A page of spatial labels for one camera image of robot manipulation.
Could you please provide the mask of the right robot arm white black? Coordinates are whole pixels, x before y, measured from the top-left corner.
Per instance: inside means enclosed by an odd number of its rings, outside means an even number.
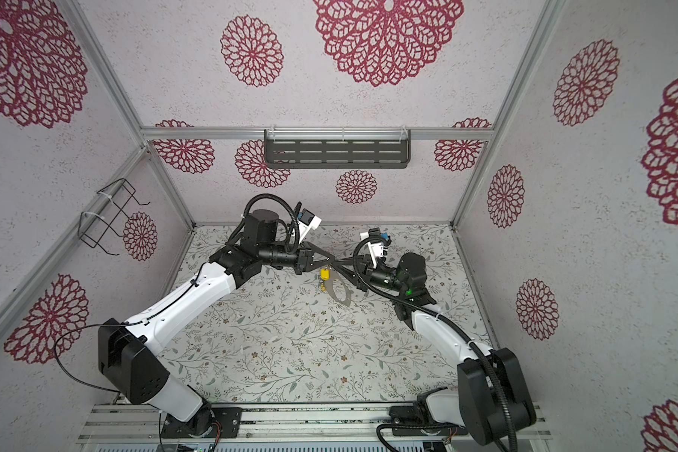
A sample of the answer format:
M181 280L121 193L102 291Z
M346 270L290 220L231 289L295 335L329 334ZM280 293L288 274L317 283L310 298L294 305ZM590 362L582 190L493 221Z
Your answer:
M456 369L454 384L419 395L410 407L395 407L380 440L394 433L469 435L481 446L519 448L518 433L534 425L537 414L517 356L474 339L444 315L427 289L426 260L414 252L397 265L385 262L391 243L378 229L361 236L352 255L334 260L333 269L363 291L391 301L397 319L424 337Z

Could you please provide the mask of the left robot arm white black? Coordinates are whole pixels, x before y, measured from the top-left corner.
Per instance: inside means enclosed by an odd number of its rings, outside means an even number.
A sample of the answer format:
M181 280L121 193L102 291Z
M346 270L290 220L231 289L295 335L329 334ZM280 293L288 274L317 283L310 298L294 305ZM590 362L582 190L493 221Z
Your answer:
M98 370L110 382L109 392L157 408L189 437L212 434L217 426L211 403L173 376L160 353L263 267L293 267L298 274L316 269L315 250L304 241L320 224L316 214L276 195L250 199L225 244L187 282L125 322L111 318L97 325Z

